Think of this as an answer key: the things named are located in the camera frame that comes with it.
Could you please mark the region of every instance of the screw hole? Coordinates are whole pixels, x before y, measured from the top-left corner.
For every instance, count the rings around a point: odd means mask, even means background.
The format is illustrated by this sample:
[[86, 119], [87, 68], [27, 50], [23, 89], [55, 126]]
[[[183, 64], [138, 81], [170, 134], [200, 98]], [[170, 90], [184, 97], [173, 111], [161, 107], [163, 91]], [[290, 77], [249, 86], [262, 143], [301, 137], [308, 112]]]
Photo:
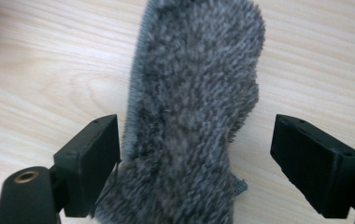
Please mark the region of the screw hole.
[[344, 154], [344, 156], [348, 156], [348, 157], [353, 156], [353, 154], [352, 154], [352, 153], [350, 153], [350, 152], [344, 152], [343, 154]]
[[38, 176], [38, 171], [27, 171], [15, 177], [14, 181], [17, 184], [23, 184], [34, 180], [37, 176]]

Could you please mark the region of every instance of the wooden table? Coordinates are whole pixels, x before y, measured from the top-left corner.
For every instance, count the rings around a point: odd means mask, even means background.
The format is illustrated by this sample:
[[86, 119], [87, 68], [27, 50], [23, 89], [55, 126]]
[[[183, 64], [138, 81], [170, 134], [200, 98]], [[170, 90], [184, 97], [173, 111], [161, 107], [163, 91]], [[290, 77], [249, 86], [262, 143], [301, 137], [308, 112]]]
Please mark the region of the wooden table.
[[[355, 148], [355, 0], [256, 3], [267, 30], [261, 100], [230, 149], [249, 184], [235, 201], [235, 223], [353, 223], [354, 211], [348, 220], [318, 215], [269, 148], [277, 113]], [[51, 167], [52, 155], [93, 119], [118, 114], [122, 133], [145, 4], [0, 0], [0, 189], [13, 172]]]

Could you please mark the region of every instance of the furry windscreen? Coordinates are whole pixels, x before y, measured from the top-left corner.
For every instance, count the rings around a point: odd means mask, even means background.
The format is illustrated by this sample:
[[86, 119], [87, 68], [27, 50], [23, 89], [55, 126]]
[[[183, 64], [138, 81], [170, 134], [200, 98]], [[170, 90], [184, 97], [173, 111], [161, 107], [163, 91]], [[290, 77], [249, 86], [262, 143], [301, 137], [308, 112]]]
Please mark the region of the furry windscreen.
[[149, 0], [102, 223], [233, 222], [228, 145], [258, 101], [263, 41], [248, 0]]

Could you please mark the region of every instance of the metal threaded hole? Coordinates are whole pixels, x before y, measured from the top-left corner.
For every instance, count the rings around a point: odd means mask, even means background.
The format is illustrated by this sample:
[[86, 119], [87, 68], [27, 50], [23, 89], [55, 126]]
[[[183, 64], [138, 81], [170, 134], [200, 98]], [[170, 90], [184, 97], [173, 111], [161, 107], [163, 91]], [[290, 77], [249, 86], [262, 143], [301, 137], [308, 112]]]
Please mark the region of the metal threaded hole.
[[38, 171], [26, 171], [18, 175], [17, 177], [15, 177], [14, 181], [17, 184], [23, 184], [34, 180], [37, 176], [38, 176]]

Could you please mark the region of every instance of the light wood grain surface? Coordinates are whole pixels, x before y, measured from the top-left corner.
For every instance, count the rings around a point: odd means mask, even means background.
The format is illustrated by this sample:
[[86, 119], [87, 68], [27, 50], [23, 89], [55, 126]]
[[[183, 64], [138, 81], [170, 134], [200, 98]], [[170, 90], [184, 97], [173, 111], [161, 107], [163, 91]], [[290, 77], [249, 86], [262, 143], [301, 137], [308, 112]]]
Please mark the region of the light wood grain surface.
[[[266, 21], [261, 99], [231, 147], [249, 190], [235, 223], [326, 220], [269, 155], [275, 115], [295, 116], [355, 148], [355, 0], [256, 0]], [[125, 120], [129, 74], [146, 1], [0, 0], [0, 190], [12, 173], [51, 167], [88, 122]], [[63, 223], [90, 223], [63, 218]]]

